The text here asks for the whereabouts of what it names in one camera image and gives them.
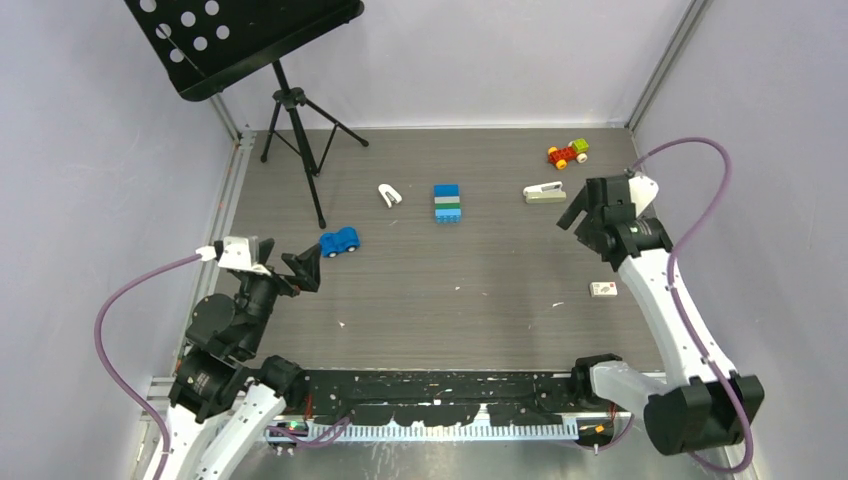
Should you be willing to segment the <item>beige white stapler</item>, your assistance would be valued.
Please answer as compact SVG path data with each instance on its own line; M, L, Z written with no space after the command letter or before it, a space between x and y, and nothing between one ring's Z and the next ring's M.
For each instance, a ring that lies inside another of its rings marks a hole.
M560 203L567 200L561 181L527 186L522 190L527 204Z

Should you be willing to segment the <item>white staple box sleeve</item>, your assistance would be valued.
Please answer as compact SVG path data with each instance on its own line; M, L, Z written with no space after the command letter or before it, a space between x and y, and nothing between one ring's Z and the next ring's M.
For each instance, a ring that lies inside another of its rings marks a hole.
M589 293L592 298L613 298L618 295L617 284L612 281L591 282Z

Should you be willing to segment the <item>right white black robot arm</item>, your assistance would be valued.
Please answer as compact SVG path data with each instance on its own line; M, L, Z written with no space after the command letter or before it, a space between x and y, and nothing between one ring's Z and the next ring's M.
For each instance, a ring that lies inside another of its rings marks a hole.
M614 354L576 360L574 403L596 410L610 401L640 419L666 456L752 445L751 423L765 391L743 376L706 327L679 273L663 224L644 216L658 186L642 175L588 179L557 222L600 255L631 291L658 347L665 379Z

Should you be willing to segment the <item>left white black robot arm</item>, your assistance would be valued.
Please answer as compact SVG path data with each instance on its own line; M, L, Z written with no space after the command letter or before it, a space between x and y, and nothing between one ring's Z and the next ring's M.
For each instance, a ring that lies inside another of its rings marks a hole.
M320 287L320 244L284 253L281 275L268 266L274 240L227 236L196 250L239 282L227 296L197 302L186 331L188 352L176 370L161 422L161 452L147 479L227 479L278 414L298 412L307 398L305 371L280 356L256 357L276 301Z

